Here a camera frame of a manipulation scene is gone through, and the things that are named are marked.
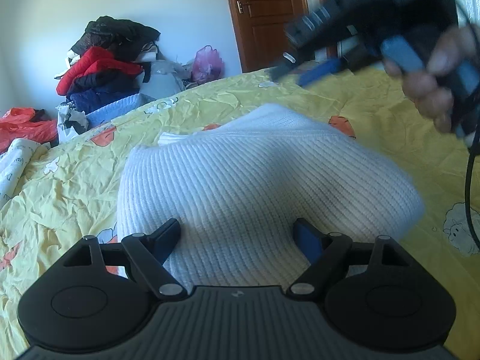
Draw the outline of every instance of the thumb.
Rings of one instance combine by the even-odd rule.
[[[472,27],[480,38],[480,28],[476,25]],[[438,40],[427,65],[427,71],[436,76],[444,76],[465,58],[474,57],[476,53],[475,38],[470,26],[452,27]]]

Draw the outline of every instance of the bed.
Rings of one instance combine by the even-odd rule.
[[[446,346],[461,359],[478,359],[480,255],[463,211],[465,147],[436,133],[382,71],[335,75],[308,90],[294,82],[290,76],[272,85],[265,71],[215,81],[36,152],[14,198],[0,211],[0,358],[13,359],[27,348],[16,318],[21,294],[81,236],[117,240],[117,192],[134,146],[155,145],[162,132],[215,128],[261,104],[278,103],[329,122],[411,175],[426,213],[402,245],[455,299],[457,319]],[[479,188],[477,168],[472,202],[480,226]]]

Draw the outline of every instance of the ribbed gray panel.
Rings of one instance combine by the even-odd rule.
[[[186,300],[161,305],[131,340],[90,355],[38,347],[21,360],[452,360],[443,347],[385,354],[332,330],[317,306],[286,298],[279,287],[199,287]]]

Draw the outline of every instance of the red plastic bag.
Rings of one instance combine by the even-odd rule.
[[[195,61],[191,67],[191,77],[198,85],[220,78],[223,70],[223,61],[217,49],[205,46],[197,51]]]
[[[33,108],[12,108],[0,118],[0,154],[15,138],[26,138],[45,143],[57,137],[57,121],[30,122],[35,116]]]

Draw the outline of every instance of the black cable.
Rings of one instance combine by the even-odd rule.
[[[477,36],[477,32],[475,31],[474,27],[472,26],[472,23],[470,22],[470,19],[465,12],[464,7],[462,5],[458,4],[458,7],[460,11],[462,12],[463,16],[466,19],[466,25],[470,28],[472,31],[473,35],[473,40],[475,42],[475,51],[477,54],[477,59],[480,59],[480,40]],[[466,215],[466,223],[469,226],[469,231],[470,235],[472,236],[473,241],[475,242],[475,245],[477,245],[477,248],[480,250],[480,239],[477,236],[477,233],[475,232],[475,228],[473,227],[473,222],[472,222],[472,214],[470,211],[470,188],[472,184],[472,174],[473,174],[473,165],[475,162],[475,157],[477,156],[478,152],[478,146],[479,146],[479,141],[480,141],[480,112],[478,113],[478,120],[477,120],[477,126],[475,128],[475,135],[473,136],[472,144],[470,147],[470,155],[469,155],[469,161],[466,165],[466,173],[465,173],[465,215]]]

